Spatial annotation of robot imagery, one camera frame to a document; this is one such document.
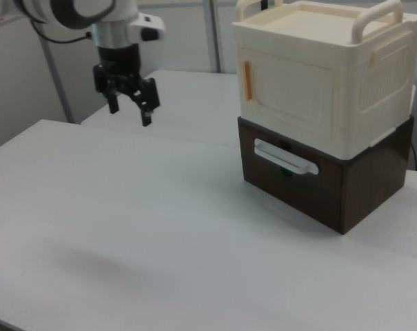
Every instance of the dark brown wooden box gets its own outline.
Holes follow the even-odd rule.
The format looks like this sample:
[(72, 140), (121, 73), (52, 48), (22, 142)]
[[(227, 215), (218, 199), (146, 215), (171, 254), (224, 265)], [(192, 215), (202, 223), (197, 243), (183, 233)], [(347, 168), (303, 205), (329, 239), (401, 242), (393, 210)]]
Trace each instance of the dark brown wooden box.
[[(345, 234), (404, 185), (414, 118), (348, 161), (238, 118), (243, 176), (256, 187)], [(295, 174), (254, 153), (260, 139), (318, 166)]]

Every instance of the box handle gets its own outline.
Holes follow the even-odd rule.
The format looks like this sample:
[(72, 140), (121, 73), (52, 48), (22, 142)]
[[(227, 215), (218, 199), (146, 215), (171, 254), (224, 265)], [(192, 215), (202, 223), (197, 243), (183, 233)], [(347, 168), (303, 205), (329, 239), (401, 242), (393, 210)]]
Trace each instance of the box handle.
[(308, 172), (318, 174), (318, 167), (315, 163), (260, 139), (254, 141), (254, 153), (296, 174), (306, 174)]
[(366, 28), (367, 24), (390, 12), (394, 13), (394, 20), (391, 24), (403, 22), (404, 8), (400, 0), (387, 0), (361, 12), (352, 26), (352, 44), (361, 43), (363, 41), (363, 30)]
[[(236, 22), (241, 22), (245, 19), (245, 9), (254, 3), (261, 2), (261, 0), (238, 0), (236, 4)], [(283, 0), (276, 0), (276, 7), (283, 4)]]

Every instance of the drawer handle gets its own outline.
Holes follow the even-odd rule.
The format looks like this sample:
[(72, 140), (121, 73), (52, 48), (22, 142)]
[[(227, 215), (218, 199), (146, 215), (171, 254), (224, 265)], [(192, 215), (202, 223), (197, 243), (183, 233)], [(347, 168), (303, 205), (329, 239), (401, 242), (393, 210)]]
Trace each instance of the drawer handle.
[(254, 141), (254, 152), (258, 156), (296, 174), (306, 174), (308, 172), (318, 174), (318, 167), (315, 163), (273, 146), (266, 141), (256, 139)]

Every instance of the white table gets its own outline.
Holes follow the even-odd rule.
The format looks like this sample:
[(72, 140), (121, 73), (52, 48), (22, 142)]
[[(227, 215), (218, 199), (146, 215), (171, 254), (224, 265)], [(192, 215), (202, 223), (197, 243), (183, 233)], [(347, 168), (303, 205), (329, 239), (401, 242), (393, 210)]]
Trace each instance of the white table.
[(149, 77), (156, 80), (161, 106), (148, 127), (142, 126), (139, 108), (125, 95), (118, 98), (119, 112), (110, 114), (104, 106), (82, 125), (239, 147), (236, 75), (158, 70)]
[(238, 148), (42, 121), (0, 148), (0, 319), (51, 330), (417, 330), (417, 172), (341, 236)]

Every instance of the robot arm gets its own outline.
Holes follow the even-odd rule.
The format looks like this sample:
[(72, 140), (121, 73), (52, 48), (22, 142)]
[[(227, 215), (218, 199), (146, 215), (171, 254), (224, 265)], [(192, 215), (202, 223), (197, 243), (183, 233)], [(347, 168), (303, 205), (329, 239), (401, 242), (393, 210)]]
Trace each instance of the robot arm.
[(96, 90), (108, 99), (112, 114), (119, 110), (116, 93), (128, 95), (147, 126), (159, 97), (154, 79), (139, 74), (139, 44), (163, 38), (162, 19), (140, 13), (135, 0), (83, 0), (81, 5), (88, 9), (104, 8), (92, 16), (79, 13), (75, 4), (75, 0), (0, 0), (0, 24), (2, 19), (29, 17), (72, 30), (91, 27), (101, 62), (93, 68)]

